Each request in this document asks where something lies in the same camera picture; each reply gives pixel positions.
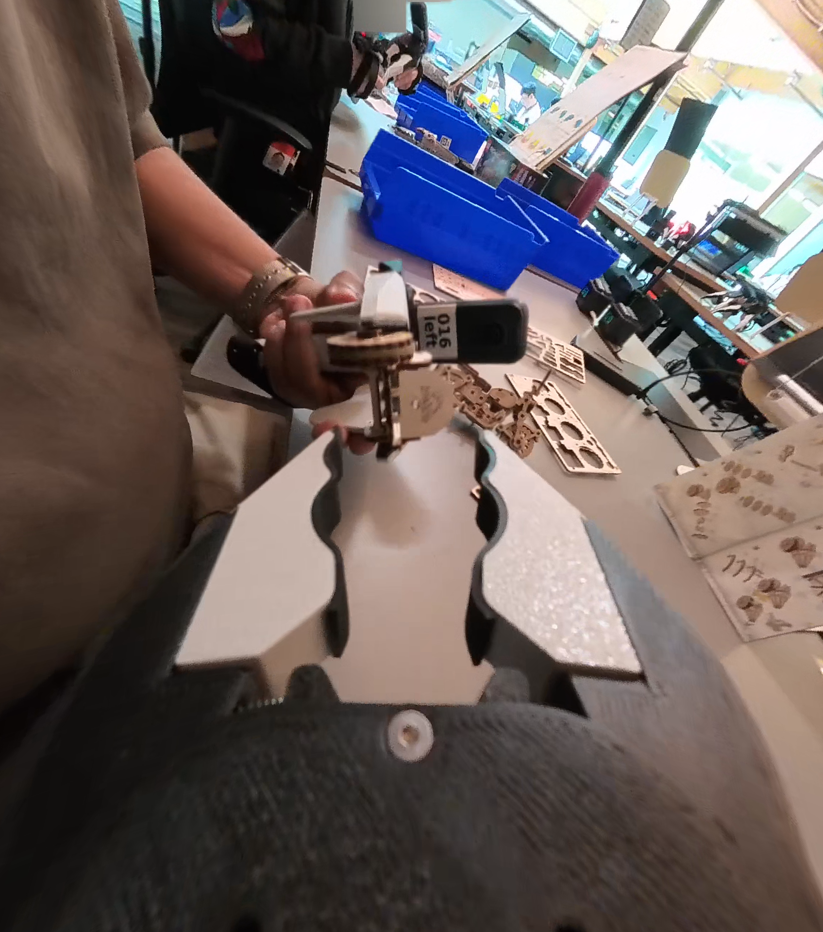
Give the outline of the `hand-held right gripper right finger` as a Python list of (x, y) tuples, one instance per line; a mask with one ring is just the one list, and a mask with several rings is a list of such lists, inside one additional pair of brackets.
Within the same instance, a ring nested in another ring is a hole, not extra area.
[(584, 516), (495, 434), (475, 436), (483, 543), (464, 619), (474, 666), (529, 682), (643, 680), (642, 662)]

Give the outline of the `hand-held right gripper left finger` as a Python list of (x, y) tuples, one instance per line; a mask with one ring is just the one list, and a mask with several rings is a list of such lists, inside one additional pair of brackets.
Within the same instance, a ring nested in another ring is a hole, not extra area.
[(279, 700), (298, 668), (342, 656), (350, 612), (333, 541), (342, 471), (340, 437), (323, 433), (237, 508), (178, 669), (241, 668)]

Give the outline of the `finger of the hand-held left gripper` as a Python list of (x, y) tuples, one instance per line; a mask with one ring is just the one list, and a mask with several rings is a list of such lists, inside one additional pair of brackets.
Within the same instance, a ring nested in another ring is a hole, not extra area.
[(369, 266), (360, 303), (362, 327), (409, 326), (409, 298), (400, 266)]

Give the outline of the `wooden gear assembly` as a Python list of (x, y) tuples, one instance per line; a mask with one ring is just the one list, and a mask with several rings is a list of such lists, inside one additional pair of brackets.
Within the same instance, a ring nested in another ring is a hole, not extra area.
[(335, 367), (365, 375), (370, 388), (371, 415), (367, 425), (349, 427), (376, 447), (388, 460), (409, 443), (398, 430), (398, 371), (437, 365), (428, 352), (418, 350), (410, 332), (341, 333), (326, 340), (328, 361)]

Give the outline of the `round-topped wooden plate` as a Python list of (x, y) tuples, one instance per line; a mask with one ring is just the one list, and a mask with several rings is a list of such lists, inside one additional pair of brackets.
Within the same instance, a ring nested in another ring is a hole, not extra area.
[(443, 431), (456, 413), (450, 368), (404, 368), (398, 371), (398, 430), (403, 443)]

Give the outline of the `person's left forearm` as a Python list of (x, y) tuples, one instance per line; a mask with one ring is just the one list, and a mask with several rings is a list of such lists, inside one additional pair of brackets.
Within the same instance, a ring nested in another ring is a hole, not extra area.
[(152, 269), (231, 311), (278, 252), (223, 203), (172, 149), (134, 163)]

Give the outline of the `grey desk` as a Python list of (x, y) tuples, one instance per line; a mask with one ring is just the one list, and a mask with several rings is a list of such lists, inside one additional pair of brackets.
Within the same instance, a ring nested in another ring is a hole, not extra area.
[[(365, 102), (354, 104), (342, 96), (334, 111), (328, 139), (332, 168), (324, 174), (316, 221), (292, 234), (292, 254), (307, 267), (311, 242), (312, 270), (326, 276), (348, 269), (360, 275), (376, 259), (386, 258), (384, 244), (368, 233), (359, 215), (361, 193), (352, 185), (358, 176), (341, 169), (359, 169), (379, 130), (391, 122)], [(530, 310), (534, 329), (569, 342), (587, 328), (575, 305), (576, 292), (526, 270), (510, 294)], [(675, 435), (656, 416), (641, 413), (641, 403), (621, 395), (602, 379), (587, 375), (584, 385), (561, 390), (592, 427), (595, 437), (617, 462), (617, 475), (589, 476), (565, 472), (545, 441), (538, 442), (526, 465), (604, 531), (638, 575), (646, 578), (664, 603), (679, 613), (704, 645), (721, 662), (739, 696), (761, 730), (768, 751), (792, 806), (823, 810), (823, 635), (803, 632), (754, 643), (743, 642), (725, 616), (697, 565), (676, 538), (657, 503), (654, 487), (672, 478), (678, 467), (691, 465)], [(454, 422), (440, 436), (412, 444), (392, 465), (369, 462), (374, 456), (347, 457), (344, 504), (348, 501), (344, 547), (347, 572), (381, 568), (432, 574), (437, 592), (417, 592), (414, 609), (424, 613), (427, 631), (443, 638), (440, 624), (456, 614), (451, 594), (459, 601), (468, 589), (469, 561), (482, 540), (475, 527), (471, 428), (465, 419)], [(371, 622), (372, 633), (360, 637), (358, 653), (340, 665), (344, 675), (359, 678), (365, 689), (382, 686), (389, 697), (411, 695), (415, 660), (389, 660), (390, 666), (367, 668), (378, 650), (403, 645), (412, 649), (411, 633), (386, 634)]]

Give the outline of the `wooden puzzle sheet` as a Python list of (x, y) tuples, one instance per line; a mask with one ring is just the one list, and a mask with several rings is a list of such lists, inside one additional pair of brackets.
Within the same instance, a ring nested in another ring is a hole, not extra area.
[(493, 289), (436, 263), (432, 264), (432, 276), (434, 286), (439, 292), (458, 300), (489, 300), (499, 296)]

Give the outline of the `wooden motorcycle model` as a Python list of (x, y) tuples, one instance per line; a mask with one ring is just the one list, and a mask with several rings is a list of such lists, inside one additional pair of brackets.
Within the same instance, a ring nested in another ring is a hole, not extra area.
[(460, 414), (475, 426), (495, 433), (522, 460), (533, 453), (541, 437), (533, 413), (548, 378), (528, 391), (516, 393), (491, 387), (471, 366), (440, 365), (437, 369), (452, 386)]

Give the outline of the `tan wrist band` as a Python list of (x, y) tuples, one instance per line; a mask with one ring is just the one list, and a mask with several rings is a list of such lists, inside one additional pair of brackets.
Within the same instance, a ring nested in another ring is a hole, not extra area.
[(309, 273), (293, 261), (276, 256), (251, 276), (231, 305), (231, 319), (238, 329), (256, 338), (270, 307), (292, 287), (310, 278)]

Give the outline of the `wooden sheet with round holes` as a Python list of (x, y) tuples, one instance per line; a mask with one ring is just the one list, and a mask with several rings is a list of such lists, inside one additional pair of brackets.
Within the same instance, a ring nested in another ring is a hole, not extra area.
[(586, 475), (622, 472), (554, 381), (516, 374), (507, 374), (505, 379), (518, 395), (531, 395), (529, 421), (564, 472)]

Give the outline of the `black charger device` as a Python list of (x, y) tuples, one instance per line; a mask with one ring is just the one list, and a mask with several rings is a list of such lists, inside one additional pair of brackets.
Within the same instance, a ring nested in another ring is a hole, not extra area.
[(652, 332), (662, 320), (662, 309), (653, 293), (622, 270), (609, 269), (588, 281), (576, 303), (594, 331), (614, 350), (633, 336)]

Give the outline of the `instruction booklet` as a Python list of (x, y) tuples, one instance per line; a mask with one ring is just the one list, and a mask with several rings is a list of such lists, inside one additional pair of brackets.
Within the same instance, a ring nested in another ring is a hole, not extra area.
[(823, 414), (655, 496), (743, 641), (823, 626)]

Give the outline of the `wooden display board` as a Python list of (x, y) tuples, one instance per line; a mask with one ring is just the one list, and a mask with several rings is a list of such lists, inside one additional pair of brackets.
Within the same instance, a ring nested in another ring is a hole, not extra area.
[(637, 46), (561, 97), (510, 144), (513, 157), (529, 169), (545, 170), (582, 140), (602, 112), (663, 75), (675, 74), (685, 51)]

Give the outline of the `person's brown shirt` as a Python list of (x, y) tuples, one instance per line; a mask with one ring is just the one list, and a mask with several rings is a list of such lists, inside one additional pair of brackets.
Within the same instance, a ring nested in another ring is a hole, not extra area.
[(164, 145), (114, 2), (0, 2), (0, 713), (180, 548), (191, 441), (135, 161)]

